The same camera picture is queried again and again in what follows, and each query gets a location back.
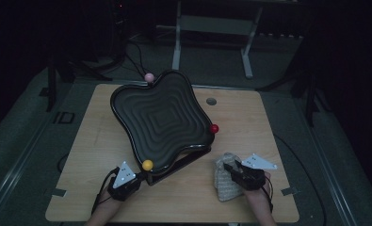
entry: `black tray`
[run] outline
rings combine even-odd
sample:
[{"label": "black tray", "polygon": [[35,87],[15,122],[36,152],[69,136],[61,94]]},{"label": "black tray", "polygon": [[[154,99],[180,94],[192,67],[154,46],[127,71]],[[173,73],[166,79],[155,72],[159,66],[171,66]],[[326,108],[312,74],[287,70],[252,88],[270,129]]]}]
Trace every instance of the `black tray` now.
[{"label": "black tray", "polygon": [[211,150],[212,122],[187,77],[177,71],[162,73],[149,86],[121,86],[110,102],[139,168],[147,159],[154,163],[147,171],[150,186]]}]

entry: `person's right hand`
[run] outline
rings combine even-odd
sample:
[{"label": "person's right hand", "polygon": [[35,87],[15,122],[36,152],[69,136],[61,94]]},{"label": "person's right hand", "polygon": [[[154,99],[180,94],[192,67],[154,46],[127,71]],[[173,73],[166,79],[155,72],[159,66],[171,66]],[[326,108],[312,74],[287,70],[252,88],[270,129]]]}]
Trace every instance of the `person's right hand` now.
[{"label": "person's right hand", "polygon": [[[263,188],[266,190],[267,194],[270,194],[269,179],[270,173],[265,171],[265,176],[267,177],[266,183]],[[272,226],[277,225],[271,215],[270,205],[267,199],[267,194],[262,189],[257,190],[243,190],[245,197],[247,198],[248,204],[251,207],[253,214],[258,220],[259,224],[262,226]]]}]

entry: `desk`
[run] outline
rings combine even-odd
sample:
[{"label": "desk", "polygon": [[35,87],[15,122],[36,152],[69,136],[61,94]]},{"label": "desk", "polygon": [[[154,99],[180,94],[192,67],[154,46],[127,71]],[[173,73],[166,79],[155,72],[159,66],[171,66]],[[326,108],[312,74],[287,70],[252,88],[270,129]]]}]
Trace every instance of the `desk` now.
[{"label": "desk", "polygon": [[[113,115],[109,99],[118,85],[96,87],[71,153],[57,183],[64,197],[53,196],[46,218],[51,221],[86,221],[106,175],[127,161],[138,172],[127,134]],[[194,88],[201,107],[220,130],[211,153],[173,173],[154,186],[143,182],[113,218],[116,222],[254,222],[245,197],[220,202],[214,188],[215,160],[224,153],[245,159],[257,153],[276,164],[270,170],[273,216],[278,222],[295,222],[299,213],[289,188],[282,160],[258,92]],[[206,100],[215,98],[216,105]]]}]

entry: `pink ball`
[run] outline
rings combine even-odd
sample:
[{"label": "pink ball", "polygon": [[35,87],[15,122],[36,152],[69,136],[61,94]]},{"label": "pink ball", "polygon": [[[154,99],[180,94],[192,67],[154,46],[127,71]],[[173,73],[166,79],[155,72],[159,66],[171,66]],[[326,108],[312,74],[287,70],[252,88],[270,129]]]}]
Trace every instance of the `pink ball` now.
[{"label": "pink ball", "polygon": [[144,75],[144,80],[148,83],[152,83],[154,81],[155,77],[151,73],[147,73]]}]

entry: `dark background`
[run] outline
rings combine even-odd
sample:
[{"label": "dark background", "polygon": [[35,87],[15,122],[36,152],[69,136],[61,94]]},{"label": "dark background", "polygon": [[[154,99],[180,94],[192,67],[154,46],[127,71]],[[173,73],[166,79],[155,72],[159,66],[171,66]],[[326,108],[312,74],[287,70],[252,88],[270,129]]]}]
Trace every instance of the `dark background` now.
[{"label": "dark background", "polygon": [[[105,5],[99,10],[104,12],[110,2],[101,2]],[[155,24],[175,24],[175,1],[122,3],[122,16],[152,38]],[[266,5],[258,33],[305,37],[296,68],[320,69],[317,86],[372,184],[372,1],[335,3]],[[90,10],[98,8],[93,4],[92,0],[0,1],[0,121],[51,54],[61,49],[80,59],[109,54],[109,47],[101,43],[112,39],[111,18],[105,13],[98,17],[100,13]]]}]

